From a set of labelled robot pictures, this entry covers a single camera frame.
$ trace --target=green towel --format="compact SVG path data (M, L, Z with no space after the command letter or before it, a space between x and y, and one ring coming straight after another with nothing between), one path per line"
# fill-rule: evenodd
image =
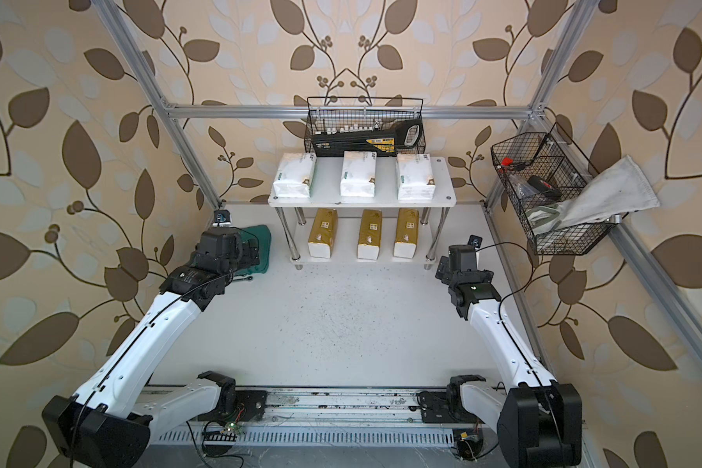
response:
M255 273L265 273L266 271L268 271L268 260L270 257L270 229L268 229L268 226L261 224L257 226L250 226L249 228L242 228L242 230L245 230L250 234L254 234L260 241L260 264L254 265L253 267L241 269L237 271L234 274L234 276L245 276L252 275ZM245 233L242 233L242 235L243 242L246 239L252 237L249 234Z

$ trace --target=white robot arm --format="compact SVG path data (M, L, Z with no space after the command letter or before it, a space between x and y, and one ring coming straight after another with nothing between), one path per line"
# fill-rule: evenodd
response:
M575 466L580 463L581 399L571 384L560 384L543 367L511 323L492 286L493 273L477 268L481 238L450 246L436 277L449 286L460 317L487 345L506 395L481 376L450 379L448 402L476 415L497 433L511 468Z
M71 398L55 396L42 411L57 450L93 468L133 466L151 440L208 413L233 413L234 379L212 371L155 401L136 404L140 391L177 337L206 309L234 272L258 265L259 243L243 240L226 210L200 237L190 261L160 286L150 309L102 368Z

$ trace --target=shelf leg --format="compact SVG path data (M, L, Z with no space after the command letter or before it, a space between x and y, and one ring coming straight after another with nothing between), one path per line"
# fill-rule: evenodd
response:
M440 224L437 226L437 232L434 233L434 238L432 239L432 246L429 248L429 252L427 252L427 261L434 261L434 251L437 248L437 242L440 241L440 234L442 233L442 227L445 225L445 220L447 219L447 215L450 212L449 208L442 208L442 213L440 215ZM430 269L432 267L432 264L425 264L424 269Z
M304 208L294 208L296 211L296 218L300 220L300 226L307 224L307 219L304 218Z
M301 259L300 251L296 248L294 243L294 237L291 235L289 230L289 223L286 222L286 214L283 208L276 208L275 212L278 213L278 218L281 220L281 226L284 227L284 234L286 234L286 242L289 244L289 250L291 251L291 260L299 261ZM296 265L296 269L301 269L301 265Z
M422 225L427 225L429 224L429 212L430 208L424 208L423 211L421 211L421 224Z

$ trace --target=towel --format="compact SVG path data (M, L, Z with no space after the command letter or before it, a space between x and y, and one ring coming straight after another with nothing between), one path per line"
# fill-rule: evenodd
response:
M563 214L554 229L601 222L615 214L659 207L660 201L642 170L626 155L590 181L575 199L559 205Z

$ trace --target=black wire basket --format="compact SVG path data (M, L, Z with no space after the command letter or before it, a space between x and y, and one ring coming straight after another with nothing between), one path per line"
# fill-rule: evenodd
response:
M412 97L307 98L305 151L317 157L343 157L345 151L375 151L377 156L426 151L421 109Z
M554 124L548 133L521 133L499 142L491 147L492 162L534 252L538 255L585 255L618 224L616 221L582 223L535 234L526 214L535 207L574 199L590 181L590 174L578 171L567 157L568 145L574 142L560 130ZM580 153L588 160L582 150ZM546 191L521 198L510 182L512 171L503 166L505 158L512 159L511 168L519 169L524 165L515 174L525 180L537 175L561 193L551 192L552 196L548 197L549 191ZM588 163L597 174L590 160Z

